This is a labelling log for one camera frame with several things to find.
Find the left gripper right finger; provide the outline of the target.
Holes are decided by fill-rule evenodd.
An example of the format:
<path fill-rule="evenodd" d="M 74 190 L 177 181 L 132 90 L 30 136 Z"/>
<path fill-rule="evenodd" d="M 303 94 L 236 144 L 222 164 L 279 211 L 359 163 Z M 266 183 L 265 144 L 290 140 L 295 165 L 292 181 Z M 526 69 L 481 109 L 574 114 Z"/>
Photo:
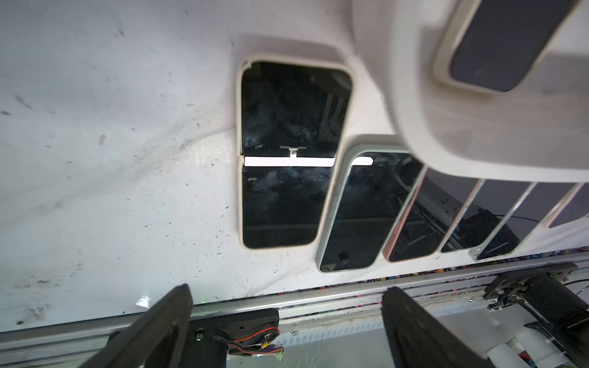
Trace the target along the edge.
<path fill-rule="evenodd" d="M 402 289 L 382 295 L 383 326 L 395 367 L 492 367 Z"/>

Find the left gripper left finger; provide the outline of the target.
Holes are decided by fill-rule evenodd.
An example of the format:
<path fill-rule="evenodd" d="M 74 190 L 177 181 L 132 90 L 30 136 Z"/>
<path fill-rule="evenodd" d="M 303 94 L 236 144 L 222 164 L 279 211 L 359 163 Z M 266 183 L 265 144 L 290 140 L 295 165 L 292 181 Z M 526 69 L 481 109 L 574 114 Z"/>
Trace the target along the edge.
<path fill-rule="evenodd" d="M 192 308 L 189 286 L 176 286 L 82 366 L 178 367 Z"/>

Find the clear case phone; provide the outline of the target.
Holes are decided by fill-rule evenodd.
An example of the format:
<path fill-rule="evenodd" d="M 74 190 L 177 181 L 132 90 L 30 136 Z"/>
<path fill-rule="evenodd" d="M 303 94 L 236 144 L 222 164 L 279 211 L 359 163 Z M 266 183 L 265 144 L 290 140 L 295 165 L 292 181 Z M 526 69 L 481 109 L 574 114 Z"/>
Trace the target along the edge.
<path fill-rule="evenodd" d="M 427 170 L 392 234 L 385 259 L 395 263 L 441 253 L 484 184 L 484 179 Z"/>

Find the pink case phone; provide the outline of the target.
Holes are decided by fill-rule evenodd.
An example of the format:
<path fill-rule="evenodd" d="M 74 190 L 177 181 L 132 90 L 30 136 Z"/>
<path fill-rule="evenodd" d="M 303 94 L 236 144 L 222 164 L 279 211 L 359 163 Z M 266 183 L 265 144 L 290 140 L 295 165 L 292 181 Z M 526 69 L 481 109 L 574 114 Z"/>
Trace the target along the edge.
<path fill-rule="evenodd" d="M 484 247 L 483 243 L 493 237 L 493 231 L 501 228 L 496 216 L 506 215 L 509 209 L 515 209 L 534 186 L 530 182 L 486 180 L 442 252 L 472 249 L 476 258 Z"/>

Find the white case phone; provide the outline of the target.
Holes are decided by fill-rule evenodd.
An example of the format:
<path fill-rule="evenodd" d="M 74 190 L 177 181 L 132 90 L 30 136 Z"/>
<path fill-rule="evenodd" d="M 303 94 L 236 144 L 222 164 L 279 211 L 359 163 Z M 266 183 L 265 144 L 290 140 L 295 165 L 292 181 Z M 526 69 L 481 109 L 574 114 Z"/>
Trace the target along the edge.
<path fill-rule="evenodd" d="M 329 203 L 316 257 L 318 270 L 336 273 L 373 265 L 426 170 L 403 147 L 352 147 Z"/>

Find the light blue case phone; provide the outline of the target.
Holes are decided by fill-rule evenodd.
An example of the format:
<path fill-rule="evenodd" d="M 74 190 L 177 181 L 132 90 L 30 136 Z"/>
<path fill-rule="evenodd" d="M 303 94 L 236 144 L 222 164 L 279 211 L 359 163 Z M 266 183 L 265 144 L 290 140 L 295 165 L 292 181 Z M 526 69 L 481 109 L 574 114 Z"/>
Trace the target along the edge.
<path fill-rule="evenodd" d="M 577 183 L 537 183 L 527 196 L 509 209 L 506 215 L 497 215 L 501 228 L 483 243 L 476 255 L 478 261 L 508 255 L 529 238 L 538 228 L 547 228 L 549 215 L 563 197 Z"/>

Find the white plastic storage box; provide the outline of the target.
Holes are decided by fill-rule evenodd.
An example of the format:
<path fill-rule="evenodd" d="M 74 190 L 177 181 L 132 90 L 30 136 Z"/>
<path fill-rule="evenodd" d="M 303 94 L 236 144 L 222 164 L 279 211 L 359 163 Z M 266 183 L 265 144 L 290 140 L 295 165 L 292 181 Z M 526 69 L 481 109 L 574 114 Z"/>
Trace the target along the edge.
<path fill-rule="evenodd" d="M 443 173 L 529 182 L 588 179 L 588 4 L 506 92 L 454 81 L 473 1 L 355 1 L 354 45 L 410 151 Z"/>

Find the cream case phone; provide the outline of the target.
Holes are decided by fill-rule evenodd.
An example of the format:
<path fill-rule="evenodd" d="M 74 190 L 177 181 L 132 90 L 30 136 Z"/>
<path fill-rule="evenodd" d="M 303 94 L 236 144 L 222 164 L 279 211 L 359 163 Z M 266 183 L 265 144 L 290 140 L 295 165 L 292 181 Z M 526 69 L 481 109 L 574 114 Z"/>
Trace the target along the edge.
<path fill-rule="evenodd" d="M 245 68 L 239 155 L 246 248 L 315 240 L 352 92 L 351 76 L 338 68 L 277 61 Z"/>

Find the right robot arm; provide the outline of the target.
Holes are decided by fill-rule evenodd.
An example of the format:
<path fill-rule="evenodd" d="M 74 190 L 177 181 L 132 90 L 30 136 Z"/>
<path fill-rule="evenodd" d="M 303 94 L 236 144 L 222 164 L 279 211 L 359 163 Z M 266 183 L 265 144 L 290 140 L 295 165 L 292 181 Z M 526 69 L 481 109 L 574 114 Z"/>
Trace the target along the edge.
<path fill-rule="evenodd" d="M 588 366 L 588 303 L 564 285 L 578 266 L 572 262 L 510 271 L 497 276 L 483 298 L 490 310 L 520 305 L 538 319 L 578 367 Z"/>

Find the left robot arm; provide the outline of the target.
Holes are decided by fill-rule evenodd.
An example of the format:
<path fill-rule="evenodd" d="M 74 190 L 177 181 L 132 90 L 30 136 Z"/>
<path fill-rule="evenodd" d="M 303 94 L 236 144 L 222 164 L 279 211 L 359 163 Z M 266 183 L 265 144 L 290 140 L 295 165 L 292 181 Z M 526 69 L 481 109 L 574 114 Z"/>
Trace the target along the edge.
<path fill-rule="evenodd" d="M 243 336 L 251 313 L 190 320 L 192 297 L 187 285 L 170 291 L 105 347 L 85 367 L 224 367 L 228 354 L 265 356 L 283 352 L 271 346 L 277 327 L 260 324 Z M 395 367 L 491 367 L 398 287 L 386 290 L 380 303 L 383 326 Z"/>

